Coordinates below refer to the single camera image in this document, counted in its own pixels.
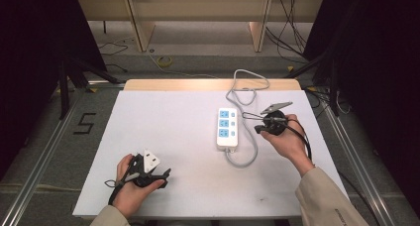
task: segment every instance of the white table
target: white table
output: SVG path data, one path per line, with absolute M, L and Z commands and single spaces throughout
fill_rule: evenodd
M 171 168 L 165 189 L 151 194 L 135 216 L 153 219 L 289 218 L 300 215 L 294 195 L 300 177 L 286 159 L 260 135 L 259 155 L 245 169 L 230 165 L 216 147 L 217 110 L 234 107 L 226 91 L 121 91 L 106 127 L 73 215 L 95 217 L 107 204 L 116 165 L 128 153 L 151 150 L 161 160 L 155 174 Z M 247 98 L 250 93 L 240 93 Z M 245 111 L 259 114 L 269 104 L 292 101 L 285 114 L 295 113 L 305 127 L 314 164 L 344 190 L 304 91 L 260 91 Z M 247 121 L 250 128 L 261 121 Z M 253 153 L 239 126 L 238 162 Z

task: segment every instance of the power strip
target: power strip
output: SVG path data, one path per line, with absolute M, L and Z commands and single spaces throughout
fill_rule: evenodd
M 238 111 L 235 108 L 219 108 L 217 118 L 217 148 L 234 153 L 238 146 Z

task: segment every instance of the beige sleeve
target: beige sleeve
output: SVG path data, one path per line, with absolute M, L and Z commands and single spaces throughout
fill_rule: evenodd
M 130 226 L 127 219 L 111 205 L 105 206 L 93 220 L 91 226 Z
M 368 225 L 323 170 L 307 172 L 296 189 L 304 225 Z

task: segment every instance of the wrist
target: wrist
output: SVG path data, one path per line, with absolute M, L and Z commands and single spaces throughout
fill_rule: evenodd
M 307 172 L 315 168 L 312 161 L 306 155 L 290 158 L 290 161 L 296 167 L 297 171 L 299 171 L 301 177 L 303 177 Z
M 131 213 L 127 212 L 125 207 L 123 205 L 120 205 L 119 203 L 114 203 L 113 206 L 120 211 L 120 213 L 126 218 L 129 219 L 131 217 Z

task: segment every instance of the person's left hand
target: person's left hand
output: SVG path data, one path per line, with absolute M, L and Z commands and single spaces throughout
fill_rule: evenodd
M 126 155 L 121 159 L 117 166 L 117 181 L 121 180 L 129 167 L 130 160 L 133 155 Z M 131 217 L 143 203 L 146 197 L 158 189 L 164 183 L 163 179 L 154 181 L 152 184 L 140 188 L 136 186 L 132 181 L 126 182 L 123 188 L 118 192 L 117 196 L 112 202 L 112 205 L 116 207 L 127 219 Z

